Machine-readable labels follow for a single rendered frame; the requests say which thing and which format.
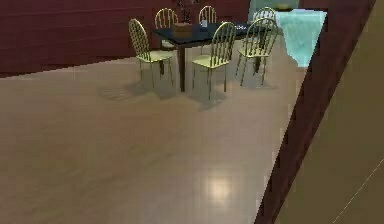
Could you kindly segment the yellow slat-back chair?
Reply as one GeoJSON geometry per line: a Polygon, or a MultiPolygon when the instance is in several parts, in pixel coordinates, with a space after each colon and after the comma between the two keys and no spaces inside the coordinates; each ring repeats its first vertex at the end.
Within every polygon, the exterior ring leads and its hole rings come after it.
{"type": "Polygon", "coordinates": [[[242,46],[238,49],[237,67],[240,67],[241,60],[244,60],[240,85],[243,85],[249,60],[254,60],[253,75],[259,72],[260,66],[266,67],[277,34],[277,23],[271,18],[259,18],[248,27],[242,46]]]}
{"type": "MultiPolygon", "coordinates": [[[[154,76],[153,65],[155,63],[160,64],[164,61],[168,62],[168,70],[170,73],[172,72],[172,53],[169,51],[151,50],[146,30],[138,19],[132,18],[129,20],[128,30],[131,43],[135,52],[135,57],[139,61],[140,78],[143,78],[144,74],[142,69],[143,63],[147,63],[150,65],[151,76],[154,76]]],[[[170,74],[170,78],[171,84],[174,84],[172,73],[170,74]]]]}
{"type": "Polygon", "coordinates": [[[276,11],[271,7],[263,7],[253,14],[254,21],[266,23],[269,20],[276,20],[276,11]]]}
{"type": "Polygon", "coordinates": [[[211,99],[213,71],[230,63],[235,38],[235,25],[232,22],[221,23],[213,35],[210,53],[201,54],[192,61],[194,65],[207,69],[208,99],[211,99]]]}
{"type": "MultiPolygon", "coordinates": [[[[160,9],[154,18],[154,24],[156,29],[171,28],[174,23],[178,22],[178,16],[176,12],[171,8],[160,9]]],[[[168,40],[161,40],[161,48],[166,50],[173,50],[175,48],[168,40]]]]}
{"type": "Polygon", "coordinates": [[[208,23],[217,22],[217,14],[214,7],[207,5],[200,10],[199,21],[202,22],[203,20],[206,20],[208,23]]]}

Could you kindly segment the black dining table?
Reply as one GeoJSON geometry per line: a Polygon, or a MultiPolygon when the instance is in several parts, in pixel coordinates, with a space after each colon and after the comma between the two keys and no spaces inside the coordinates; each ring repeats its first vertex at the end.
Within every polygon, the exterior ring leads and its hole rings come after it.
{"type": "Polygon", "coordinates": [[[158,28],[154,33],[169,41],[177,49],[182,92],[186,91],[186,50],[192,47],[209,46],[209,52],[201,54],[192,63],[204,67],[211,76],[214,69],[230,63],[233,45],[236,40],[246,36],[250,24],[222,22],[208,24],[174,24],[171,28],[158,28]]]}

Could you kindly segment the house plant in brown box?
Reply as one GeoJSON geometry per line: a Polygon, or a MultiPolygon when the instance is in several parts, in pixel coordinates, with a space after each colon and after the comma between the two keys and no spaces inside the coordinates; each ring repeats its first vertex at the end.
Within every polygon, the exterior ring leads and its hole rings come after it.
{"type": "Polygon", "coordinates": [[[191,9],[186,0],[172,0],[176,4],[179,13],[178,22],[172,26],[172,32],[177,38],[189,38],[192,36],[191,9]]]}

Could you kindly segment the pale turquoise cloth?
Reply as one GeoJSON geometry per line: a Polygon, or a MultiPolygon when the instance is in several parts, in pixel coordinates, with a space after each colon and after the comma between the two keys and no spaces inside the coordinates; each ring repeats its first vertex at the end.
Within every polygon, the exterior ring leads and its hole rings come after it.
{"type": "Polygon", "coordinates": [[[276,12],[276,22],[282,30],[286,50],[299,67],[308,67],[327,13],[320,9],[300,9],[299,0],[250,0],[248,20],[264,7],[279,3],[293,6],[290,12],[276,12]]]}

